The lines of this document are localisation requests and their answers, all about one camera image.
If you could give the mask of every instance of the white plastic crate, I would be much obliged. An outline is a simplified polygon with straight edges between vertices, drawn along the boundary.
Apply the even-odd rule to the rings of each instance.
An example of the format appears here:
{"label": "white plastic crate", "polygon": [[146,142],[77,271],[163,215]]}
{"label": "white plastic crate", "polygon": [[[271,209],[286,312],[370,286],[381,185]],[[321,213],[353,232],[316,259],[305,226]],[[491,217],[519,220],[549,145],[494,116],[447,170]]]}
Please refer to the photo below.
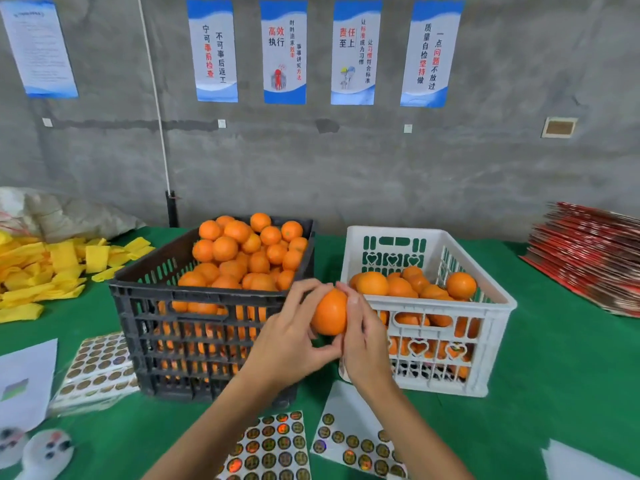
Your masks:
{"label": "white plastic crate", "polygon": [[[437,229],[351,226],[340,280],[364,271],[385,276],[418,266],[431,283],[444,287],[451,273],[464,271],[478,284],[472,302],[365,295],[374,310],[388,311],[389,355],[394,379],[404,389],[475,397],[489,393],[487,384],[510,313],[518,304],[460,247]],[[400,312],[421,314],[420,325],[396,322]],[[424,316],[446,315],[447,327],[424,326]],[[340,362],[340,376],[349,380]]]}

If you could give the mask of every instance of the stack of red cardboard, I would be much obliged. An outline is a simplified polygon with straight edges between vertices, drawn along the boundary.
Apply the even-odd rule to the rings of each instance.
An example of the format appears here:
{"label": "stack of red cardboard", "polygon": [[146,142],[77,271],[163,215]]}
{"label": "stack of red cardboard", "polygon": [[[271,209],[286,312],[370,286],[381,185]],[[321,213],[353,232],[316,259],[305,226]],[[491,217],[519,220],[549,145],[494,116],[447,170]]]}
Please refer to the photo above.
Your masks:
{"label": "stack of red cardboard", "polygon": [[640,219],[566,202],[545,217],[522,259],[604,310],[640,318]]}

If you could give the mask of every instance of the green tablecloth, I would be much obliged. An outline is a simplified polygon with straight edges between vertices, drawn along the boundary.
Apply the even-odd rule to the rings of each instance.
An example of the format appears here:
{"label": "green tablecloth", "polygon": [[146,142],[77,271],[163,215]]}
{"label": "green tablecloth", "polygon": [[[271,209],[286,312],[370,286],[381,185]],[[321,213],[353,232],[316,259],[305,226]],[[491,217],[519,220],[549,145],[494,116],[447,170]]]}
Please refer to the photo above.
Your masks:
{"label": "green tablecloth", "polygon": [[[142,235],[160,246],[182,232],[144,228],[127,239]],[[479,479],[545,478],[540,448],[549,438],[640,475],[640,321],[609,315],[556,285],[517,258],[522,246],[461,244],[516,298],[518,308],[500,347],[489,396],[407,391],[422,416]],[[316,245],[316,277],[337,280],[344,238],[320,236]],[[80,342],[116,330],[107,284],[89,282],[79,298],[46,303],[35,322],[0,325],[0,354],[58,338],[55,391]],[[309,443],[336,379],[332,364],[300,384],[292,409],[304,411]],[[137,479],[205,407],[133,394],[106,411],[49,419],[40,428],[62,428],[76,443],[61,479]],[[12,479],[18,471],[0,470],[0,479]],[[371,478],[315,455],[311,471],[316,479]]]}

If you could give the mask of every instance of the black plastic crate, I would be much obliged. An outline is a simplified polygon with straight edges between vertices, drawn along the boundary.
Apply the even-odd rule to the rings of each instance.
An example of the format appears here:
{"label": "black plastic crate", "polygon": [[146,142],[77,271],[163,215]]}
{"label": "black plastic crate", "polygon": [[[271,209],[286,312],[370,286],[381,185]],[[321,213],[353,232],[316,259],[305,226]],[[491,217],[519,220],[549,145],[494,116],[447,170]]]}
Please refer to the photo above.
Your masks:
{"label": "black plastic crate", "polygon": [[[236,217],[249,223],[249,217]],[[312,278],[316,231],[311,219],[272,217],[272,225],[295,220],[308,239],[294,281]],[[288,291],[263,292],[179,287],[178,279],[193,270],[191,254],[200,239],[192,229],[124,267],[109,282],[140,389],[183,401],[212,402],[251,352],[266,319],[278,313]],[[216,315],[176,312],[173,301],[213,303]],[[280,393],[274,407],[286,408],[297,385]]]}

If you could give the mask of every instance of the left hand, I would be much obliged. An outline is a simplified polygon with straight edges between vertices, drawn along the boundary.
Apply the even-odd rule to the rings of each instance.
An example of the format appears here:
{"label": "left hand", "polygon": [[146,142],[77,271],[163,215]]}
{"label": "left hand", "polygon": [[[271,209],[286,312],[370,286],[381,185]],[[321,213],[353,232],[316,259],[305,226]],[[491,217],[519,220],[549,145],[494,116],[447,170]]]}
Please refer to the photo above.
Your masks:
{"label": "left hand", "polygon": [[282,311],[268,318],[238,376],[277,393],[341,357],[341,335],[331,345],[315,348],[309,334],[316,307],[332,288],[316,279],[293,283]]}

